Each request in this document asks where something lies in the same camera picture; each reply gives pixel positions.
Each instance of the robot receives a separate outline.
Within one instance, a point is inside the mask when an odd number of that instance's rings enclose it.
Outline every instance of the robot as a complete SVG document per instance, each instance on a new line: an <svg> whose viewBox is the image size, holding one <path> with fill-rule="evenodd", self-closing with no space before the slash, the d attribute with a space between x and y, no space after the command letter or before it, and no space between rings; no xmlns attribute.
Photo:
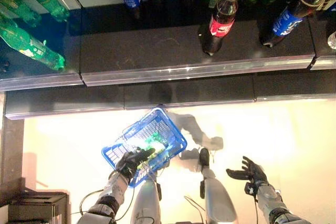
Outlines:
<svg viewBox="0 0 336 224"><path fill-rule="evenodd" d="M115 171L109 176L104 191L77 224L115 224L119 206L124 202L124 192L137 171L137 166L154 153L154 149L140 150L124 154ZM205 199L207 224L238 224L237 215L228 192L216 179L209 167L209 151L201 149L199 163L204 180L201 181L200 196ZM282 201L280 193L268 182L267 176L259 165L243 157L243 170L227 169L227 174L234 179L249 180L245 193L254 197L259 209L270 224L310 224L293 215ZM155 179L149 178L142 185L135 200L131 224L161 224L160 206L161 189Z"/></svg>

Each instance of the shelf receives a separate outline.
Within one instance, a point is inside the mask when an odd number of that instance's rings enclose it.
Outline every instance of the shelf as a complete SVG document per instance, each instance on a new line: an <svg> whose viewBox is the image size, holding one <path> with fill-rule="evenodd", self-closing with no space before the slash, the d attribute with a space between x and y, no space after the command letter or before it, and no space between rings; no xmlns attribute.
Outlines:
<svg viewBox="0 0 336 224"><path fill-rule="evenodd" d="M98 87L59 87L7 93L5 116L335 98L336 70L291 70Z"/></svg>
<svg viewBox="0 0 336 224"><path fill-rule="evenodd" d="M307 20L272 49L259 42L259 34L285 4L278 0L267 7L240 7L221 50L212 57L202 52L198 37L200 24L204 29L211 15L202 5L184 13L179 0L167 0L164 15L152 14L146 6L142 22L133 22L123 5L86 8L83 81L98 86L306 68L315 54Z"/></svg>
<svg viewBox="0 0 336 224"><path fill-rule="evenodd" d="M79 76L81 11L72 10L67 23L54 21L49 14L42 15L41 25L30 28L16 19L18 26L65 57L66 67L61 73L32 60L9 47L0 39L2 59L10 62L9 71L0 73L0 91L83 85Z"/></svg>
<svg viewBox="0 0 336 224"><path fill-rule="evenodd" d="M316 62L312 70L336 69L336 50L328 46L328 37L336 31L336 12L319 12L309 18L316 50Z"/></svg>

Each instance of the red label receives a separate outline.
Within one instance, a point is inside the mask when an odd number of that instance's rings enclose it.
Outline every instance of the red label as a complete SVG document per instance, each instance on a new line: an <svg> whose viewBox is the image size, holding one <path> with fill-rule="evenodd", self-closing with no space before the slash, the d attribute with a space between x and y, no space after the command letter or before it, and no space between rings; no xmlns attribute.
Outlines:
<svg viewBox="0 0 336 224"><path fill-rule="evenodd" d="M233 22L234 20L229 24L221 24L221 23L218 23L213 17L211 17L210 26L209 26L210 33L216 37L224 37L230 31L233 25Z"/></svg>

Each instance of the blue shopping basket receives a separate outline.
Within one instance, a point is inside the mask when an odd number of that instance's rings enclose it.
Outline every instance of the blue shopping basket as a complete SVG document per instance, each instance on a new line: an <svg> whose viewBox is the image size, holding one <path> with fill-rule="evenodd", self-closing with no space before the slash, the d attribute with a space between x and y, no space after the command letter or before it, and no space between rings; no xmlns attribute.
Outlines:
<svg viewBox="0 0 336 224"><path fill-rule="evenodd" d="M155 153L138 166L129 184L130 187L135 187L151 174L154 175L171 158L185 150L186 146L187 141L172 120L161 107L156 107L140 121L125 129L112 146L104 147L101 152L115 169L126 152L134 152L138 148L155 148Z"/></svg>

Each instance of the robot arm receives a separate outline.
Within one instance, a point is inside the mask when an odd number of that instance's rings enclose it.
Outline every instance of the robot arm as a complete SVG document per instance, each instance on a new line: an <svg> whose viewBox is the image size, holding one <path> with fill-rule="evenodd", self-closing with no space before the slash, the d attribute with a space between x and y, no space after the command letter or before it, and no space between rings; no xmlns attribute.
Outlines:
<svg viewBox="0 0 336 224"><path fill-rule="evenodd" d="M290 213L282 201L280 193L268 183L267 177L259 165L247 157L243 157L243 170L230 170L226 172L231 178L249 180L245 185L245 193L258 199L258 207L270 224L310 224L310 222Z"/></svg>
<svg viewBox="0 0 336 224"><path fill-rule="evenodd" d="M117 163L109 176L104 191L97 202L85 213L77 224L114 224L116 213L124 202L124 193L137 171L137 166L148 159L155 149L128 152Z"/></svg>

